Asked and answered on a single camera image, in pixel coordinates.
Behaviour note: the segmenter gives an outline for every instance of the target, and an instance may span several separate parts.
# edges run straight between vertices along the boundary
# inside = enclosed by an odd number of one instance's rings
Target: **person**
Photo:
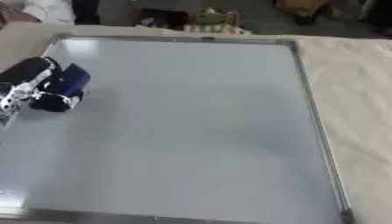
[[[73,24],[72,0],[0,0],[0,28],[16,21]]]
[[[277,8],[294,14],[298,25],[313,25],[316,13],[327,0],[273,0]]]

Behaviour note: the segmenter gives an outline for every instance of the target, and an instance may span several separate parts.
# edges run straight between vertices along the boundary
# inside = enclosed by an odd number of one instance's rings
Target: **whiteboard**
[[[343,223],[292,47],[60,38],[46,55],[88,70],[89,95],[69,113],[21,113],[0,148],[0,189],[27,209]]]

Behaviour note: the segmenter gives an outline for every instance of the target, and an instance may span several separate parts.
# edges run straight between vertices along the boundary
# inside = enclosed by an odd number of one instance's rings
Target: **floor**
[[[234,9],[241,13],[241,24],[255,34],[297,34],[373,38],[375,35],[357,22],[341,23],[320,17],[314,26],[301,27],[291,16],[273,7],[270,0],[101,0],[100,14],[104,25],[131,24],[131,8],[143,7],[193,12],[202,7]]]

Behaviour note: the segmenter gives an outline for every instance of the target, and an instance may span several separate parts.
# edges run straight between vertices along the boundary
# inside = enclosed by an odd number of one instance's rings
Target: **metal frame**
[[[319,112],[316,107],[316,102],[312,94],[310,83],[307,79],[304,65],[301,61],[298,53],[298,44],[292,39],[238,39],[238,38],[215,38],[215,37],[201,37],[201,38],[189,38],[189,37],[156,37],[156,36],[80,36],[72,34],[58,34],[54,36],[45,49],[42,57],[49,55],[49,53],[56,47],[56,44],[65,39],[111,39],[121,41],[161,41],[161,42],[182,42],[182,43],[214,43],[214,44],[242,44],[242,45],[280,45],[287,46],[290,48],[293,59],[297,66],[297,72],[299,73],[299,79],[301,80],[302,87],[304,90],[304,96],[307,99],[308,110],[311,112],[311,123],[314,131],[317,132],[318,145],[321,149],[321,153],[325,160],[325,168],[328,170],[329,178],[332,183],[332,189],[334,196],[340,211],[341,217],[346,224],[354,224],[354,215],[350,201],[347,197],[347,192],[343,186],[339,169],[336,165],[336,160],[329,147],[326,132],[323,128],[323,122],[320,118]],[[101,213],[79,213],[79,212],[59,212],[59,211],[43,211],[43,210],[31,210],[26,211],[19,218],[23,220],[45,220],[45,221],[77,221],[82,214],[87,217],[111,217],[114,223],[112,214],[101,214]],[[120,220],[124,220],[125,217],[128,221],[138,221],[139,223],[150,223],[151,221],[162,221],[162,223],[209,223],[210,220],[187,220],[187,219],[172,219],[172,218],[158,218],[158,217],[146,217],[137,215],[120,215]],[[225,222],[225,221],[213,221],[213,223],[244,223],[244,222]]]

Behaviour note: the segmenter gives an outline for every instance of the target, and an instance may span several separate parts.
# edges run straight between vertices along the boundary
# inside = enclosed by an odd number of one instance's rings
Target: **aluminum whiteboard frame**
[[[214,38],[214,37],[201,37],[201,38],[189,38],[189,37],[157,37],[157,36],[83,36],[83,35],[72,35],[72,34],[58,34],[52,38],[49,43],[49,46],[45,49],[44,53],[41,55],[42,57],[46,57],[51,50],[53,50],[56,45],[61,40],[66,39],[88,39],[88,40],[100,40],[100,39],[110,39],[110,40],[120,40],[120,41],[152,41],[152,42],[180,42],[180,43],[215,43],[215,44],[242,44],[242,45],[279,45],[279,46],[287,46],[290,48],[293,59],[295,60],[295,64],[297,67],[297,73],[299,74],[299,79],[301,80],[302,89],[304,90],[304,97],[307,101],[307,108],[310,111],[311,123],[314,128],[314,131],[317,132],[317,141],[318,147],[321,150],[323,155],[323,159],[325,160],[325,168],[328,170],[329,179],[331,180],[332,189],[334,192],[335,200],[337,202],[338,209],[340,211],[340,215],[343,221],[347,224],[355,223],[353,210],[351,207],[351,203],[347,197],[346,189],[343,185],[339,169],[336,164],[336,160],[334,155],[329,147],[327,136],[325,129],[323,127],[322,119],[320,118],[319,112],[316,107],[316,102],[312,94],[312,89],[310,83],[307,79],[307,75],[305,73],[305,68],[300,58],[298,52],[298,43],[293,39],[239,39],[239,38]],[[70,219],[71,217],[80,217],[80,212],[56,212],[56,211],[42,211],[42,210],[27,210],[23,213],[15,213],[16,216],[22,218],[23,220],[39,220],[39,221],[75,221],[75,219]],[[87,213],[90,216],[100,216],[102,214],[99,213]],[[164,223],[168,223],[168,219],[171,218],[158,218],[158,217],[145,217],[138,215],[126,215],[130,221],[138,220],[141,223],[144,221],[149,222],[151,219],[154,221],[164,220]],[[195,220],[187,220],[187,219],[173,219],[174,221],[188,223],[189,221]],[[242,222],[225,222],[225,221],[217,221],[217,223],[242,223]]]

